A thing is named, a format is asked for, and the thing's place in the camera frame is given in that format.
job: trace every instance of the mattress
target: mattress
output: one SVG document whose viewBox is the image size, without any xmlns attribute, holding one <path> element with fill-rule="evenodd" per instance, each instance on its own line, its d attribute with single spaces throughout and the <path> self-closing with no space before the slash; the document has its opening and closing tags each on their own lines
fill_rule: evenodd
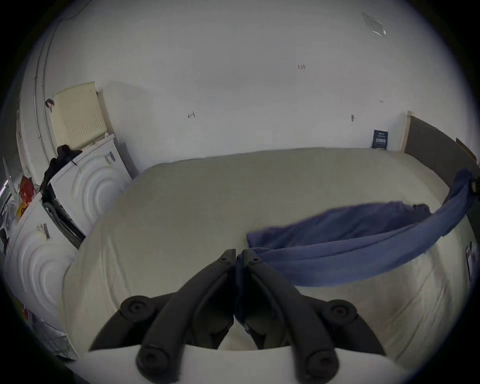
<svg viewBox="0 0 480 384">
<path fill-rule="evenodd" d="M 60 323 L 82 357 L 132 295 L 177 291 L 246 233 L 330 208 L 369 202 L 425 203 L 448 193 L 419 161 L 379 149 L 294 149 L 160 164 L 137 177 L 83 242 L 63 281 Z M 298 287 L 352 302 L 387 355 L 407 369 L 438 348 L 469 291 L 467 218 L 426 253 L 386 274 L 347 285 Z M 255 349 L 236 324 L 224 349 Z"/>
</svg>

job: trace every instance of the blue cloth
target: blue cloth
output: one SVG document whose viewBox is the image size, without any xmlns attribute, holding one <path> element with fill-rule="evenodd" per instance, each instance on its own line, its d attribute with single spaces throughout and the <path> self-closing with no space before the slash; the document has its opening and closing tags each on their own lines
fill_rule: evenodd
<svg viewBox="0 0 480 384">
<path fill-rule="evenodd" d="M 460 170 L 444 204 L 433 214 L 425 205 L 363 204 L 249 233 L 248 244 L 296 286 L 367 279 L 409 262 L 449 233 L 475 202 L 471 178 L 467 169 Z"/>
</svg>

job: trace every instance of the white wall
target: white wall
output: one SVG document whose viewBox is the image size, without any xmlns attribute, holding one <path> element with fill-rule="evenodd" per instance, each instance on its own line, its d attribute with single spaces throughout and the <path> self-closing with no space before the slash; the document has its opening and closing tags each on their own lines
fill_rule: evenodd
<svg viewBox="0 0 480 384">
<path fill-rule="evenodd" d="M 480 155 L 459 68 L 400 1 L 93 0 L 55 33 L 45 98 L 88 81 L 139 171 L 262 149 L 369 147 L 374 129 L 397 150 L 408 109 Z"/>
</svg>

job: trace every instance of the white appliance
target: white appliance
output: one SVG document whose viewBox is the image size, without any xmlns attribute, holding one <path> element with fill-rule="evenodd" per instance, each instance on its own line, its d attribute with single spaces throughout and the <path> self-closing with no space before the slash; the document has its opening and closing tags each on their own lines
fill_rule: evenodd
<svg viewBox="0 0 480 384">
<path fill-rule="evenodd" d="M 132 182 L 114 138 L 86 148 L 50 181 L 57 201 L 86 236 Z"/>
<path fill-rule="evenodd" d="M 15 228 L 5 257 L 4 277 L 15 297 L 38 318 L 58 330 L 57 301 L 63 276 L 77 249 L 60 232 L 34 197 Z"/>
</svg>

